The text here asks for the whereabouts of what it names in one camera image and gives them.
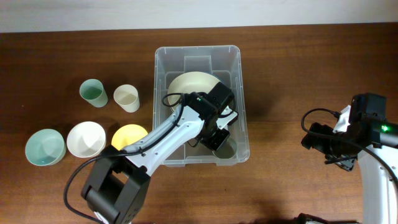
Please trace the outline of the cream bowl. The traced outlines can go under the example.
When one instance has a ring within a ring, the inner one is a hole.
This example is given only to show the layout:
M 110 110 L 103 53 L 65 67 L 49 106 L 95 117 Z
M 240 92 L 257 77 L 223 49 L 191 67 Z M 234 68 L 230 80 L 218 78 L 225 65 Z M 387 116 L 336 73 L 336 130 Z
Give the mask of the cream bowl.
M 205 72 L 187 72 L 171 82 L 167 93 L 209 93 L 219 82 L 221 82 L 220 79 Z

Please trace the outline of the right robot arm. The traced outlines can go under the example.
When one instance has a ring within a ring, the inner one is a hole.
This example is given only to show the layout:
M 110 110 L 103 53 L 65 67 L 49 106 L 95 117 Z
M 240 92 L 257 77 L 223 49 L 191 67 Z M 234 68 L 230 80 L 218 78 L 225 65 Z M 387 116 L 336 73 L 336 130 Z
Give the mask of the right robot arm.
M 387 121 L 386 97 L 355 95 L 350 105 L 331 114 L 335 127 L 313 123 L 304 129 L 302 146 L 346 171 L 359 164 L 363 223 L 397 223 L 397 125 Z

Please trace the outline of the mint green cup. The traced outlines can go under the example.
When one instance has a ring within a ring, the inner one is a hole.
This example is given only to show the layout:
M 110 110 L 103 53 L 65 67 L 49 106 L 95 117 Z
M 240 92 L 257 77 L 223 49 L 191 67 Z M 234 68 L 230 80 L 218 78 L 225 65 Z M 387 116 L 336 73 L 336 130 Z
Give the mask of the mint green cup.
M 84 81 L 79 89 L 80 96 L 96 108 L 102 108 L 108 103 L 108 96 L 103 84 L 97 79 Z

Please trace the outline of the grey cup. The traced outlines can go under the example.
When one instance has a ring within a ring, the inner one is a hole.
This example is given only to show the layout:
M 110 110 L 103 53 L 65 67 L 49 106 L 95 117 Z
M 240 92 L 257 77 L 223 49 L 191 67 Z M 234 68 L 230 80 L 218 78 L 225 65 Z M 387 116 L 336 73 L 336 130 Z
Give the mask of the grey cup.
M 230 159 L 234 157 L 237 151 L 236 141 L 229 138 L 227 142 L 217 151 L 213 151 L 213 155 L 219 159 Z

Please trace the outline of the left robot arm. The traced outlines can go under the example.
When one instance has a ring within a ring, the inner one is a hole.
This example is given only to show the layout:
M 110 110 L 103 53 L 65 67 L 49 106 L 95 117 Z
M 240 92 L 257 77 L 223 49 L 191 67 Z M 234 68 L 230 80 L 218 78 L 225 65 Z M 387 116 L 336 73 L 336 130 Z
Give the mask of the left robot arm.
M 84 217 L 96 223 L 130 223 L 143 206 L 150 178 L 166 158 L 191 139 L 217 151 L 229 138 L 226 126 L 238 117 L 234 94 L 229 90 L 209 93 L 181 93 L 176 110 L 146 137 L 117 151 L 108 146 L 83 163 L 93 168 L 81 196 L 94 215 Z

